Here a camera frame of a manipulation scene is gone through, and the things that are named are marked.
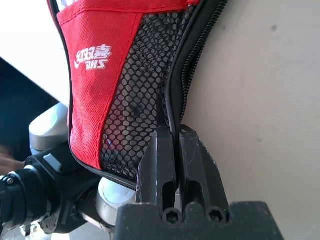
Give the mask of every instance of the black mesh pocket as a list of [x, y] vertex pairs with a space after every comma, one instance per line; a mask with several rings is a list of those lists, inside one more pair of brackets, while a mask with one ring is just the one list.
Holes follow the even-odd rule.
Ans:
[[193, 8], [143, 17], [105, 120], [103, 171], [137, 181], [139, 163], [154, 131], [168, 122], [166, 82]]

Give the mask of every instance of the black zipper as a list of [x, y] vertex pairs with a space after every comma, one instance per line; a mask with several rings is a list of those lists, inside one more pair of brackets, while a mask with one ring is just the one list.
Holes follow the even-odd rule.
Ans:
[[196, 45], [192, 49], [191, 53], [189, 54], [188, 58], [186, 59], [182, 72], [181, 72], [181, 83], [182, 83], [182, 92], [183, 92], [183, 105], [180, 115], [180, 121], [182, 121], [184, 114], [186, 112], [187, 107], [187, 99], [188, 93], [191, 87], [192, 79], [195, 75], [195, 71], [197, 65], [199, 63], [199, 59], [201, 57], [202, 51], [206, 45], [207, 39], [212, 28], [215, 26], [218, 18], [220, 17], [223, 9], [225, 8], [228, 0], [222, 0], [219, 5], [217, 6], [215, 12], [213, 13], [211, 19], [209, 20], [208, 24], [206, 25], [203, 33], [201, 34], [199, 40], [197, 41]]

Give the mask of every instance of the white plastic part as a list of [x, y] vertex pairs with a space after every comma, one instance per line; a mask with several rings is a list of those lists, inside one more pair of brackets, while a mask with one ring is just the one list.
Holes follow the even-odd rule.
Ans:
[[96, 210], [106, 223], [115, 226], [118, 208], [136, 201], [136, 192], [106, 178], [102, 178], [96, 197]]
[[44, 151], [68, 140], [68, 109], [58, 103], [29, 125], [31, 148]]

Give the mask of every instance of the black clamp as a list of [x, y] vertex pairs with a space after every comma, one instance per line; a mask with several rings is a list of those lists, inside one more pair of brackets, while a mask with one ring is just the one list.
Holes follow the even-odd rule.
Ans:
[[[174, 208], [179, 186], [181, 211]], [[197, 133], [155, 132], [140, 163], [136, 204], [118, 210], [115, 240], [282, 240], [266, 203], [228, 204], [220, 173]]]

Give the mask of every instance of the hand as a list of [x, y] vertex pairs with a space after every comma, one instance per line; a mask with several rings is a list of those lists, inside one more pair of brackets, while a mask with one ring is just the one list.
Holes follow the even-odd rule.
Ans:
[[14, 157], [10, 155], [8, 148], [0, 146], [0, 176], [23, 169], [24, 167], [24, 162], [15, 160]]

